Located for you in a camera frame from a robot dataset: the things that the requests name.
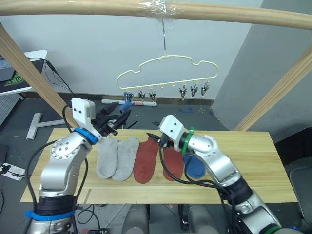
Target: sock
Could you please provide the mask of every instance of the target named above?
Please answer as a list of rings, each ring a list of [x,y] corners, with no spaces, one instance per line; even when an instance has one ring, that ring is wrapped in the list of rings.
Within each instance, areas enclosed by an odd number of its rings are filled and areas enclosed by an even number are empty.
[[[139,141],[134,136],[118,143],[117,169],[112,176],[113,180],[123,181],[131,176],[138,145]]]
[[[102,179],[111,177],[117,168],[118,140],[104,137],[97,143],[97,175]]]
[[[189,156],[183,156],[183,161],[186,166],[188,161],[191,161],[189,163],[189,166],[187,167],[187,174],[190,177],[193,177],[194,179],[202,178],[206,173],[206,167],[205,163],[200,161],[196,155],[193,155],[191,157]]]
[[[140,143],[136,154],[133,175],[136,182],[145,184],[151,180],[155,170],[158,144],[148,137],[146,142]]]
[[[175,151],[172,147],[164,149],[164,163],[169,172],[177,178],[181,178],[183,173],[183,157],[181,152]],[[167,180],[174,181],[163,169],[163,174]]]

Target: plastic wrap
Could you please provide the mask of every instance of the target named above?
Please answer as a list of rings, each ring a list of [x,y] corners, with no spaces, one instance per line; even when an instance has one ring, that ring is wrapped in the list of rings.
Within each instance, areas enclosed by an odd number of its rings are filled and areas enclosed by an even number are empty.
[[[138,12],[141,16],[155,18],[171,18],[183,12],[176,1],[150,0],[139,3]]]

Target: red sock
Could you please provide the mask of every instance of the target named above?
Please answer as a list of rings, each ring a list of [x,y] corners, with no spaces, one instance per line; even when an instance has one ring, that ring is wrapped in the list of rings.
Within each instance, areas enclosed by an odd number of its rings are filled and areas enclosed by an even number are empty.
[[[175,151],[172,147],[164,149],[164,163],[169,172],[177,178],[181,178],[183,173],[183,156],[181,152]],[[162,170],[165,178],[170,181],[174,181],[165,171]]]
[[[145,184],[151,180],[155,170],[157,153],[158,144],[152,138],[148,137],[146,142],[140,143],[133,168],[133,175],[137,182]]]

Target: wooden frame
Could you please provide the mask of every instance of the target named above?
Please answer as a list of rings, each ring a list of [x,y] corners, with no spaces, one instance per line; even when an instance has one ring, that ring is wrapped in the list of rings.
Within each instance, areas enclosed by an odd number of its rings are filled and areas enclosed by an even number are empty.
[[[177,19],[216,20],[255,23],[275,26],[312,29],[312,16],[296,12],[264,8],[229,6],[210,3],[153,1],[161,3],[165,11],[155,14],[156,5],[145,4],[147,0],[0,0],[0,15],[33,14],[88,14],[118,16],[171,17]],[[61,115],[65,102],[52,89],[19,47],[0,25],[0,54],[23,78]],[[248,130],[312,69],[312,47],[266,94],[254,109],[235,127],[237,131]],[[66,111],[69,123],[76,127],[70,110]]]

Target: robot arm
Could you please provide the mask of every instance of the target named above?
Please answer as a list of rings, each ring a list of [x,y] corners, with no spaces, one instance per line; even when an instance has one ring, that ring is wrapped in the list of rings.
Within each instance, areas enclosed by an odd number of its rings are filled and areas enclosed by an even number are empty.
[[[130,111],[120,115],[109,114],[118,106],[111,103],[97,114],[91,101],[72,99],[73,116],[80,128],[57,140],[50,151],[50,160],[41,174],[40,198],[35,211],[28,211],[33,218],[30,234],[68,233],[74,215],[79,170],[92,145],[118,129],[129,117]]]
[[[234,203],[238,224],[246,233],[258,234],[271,226],[280,227],[275,215],[256,191],[248,186],[230,158],[220,151],[213,137],[199,136],[192,130],[188,133],[174,116],[166,116],[159,130],[172,140],[175,150],[194,152],[205,162],[215,183],[228,191],[227,195],[223,193],[222,198],[230,204]]]

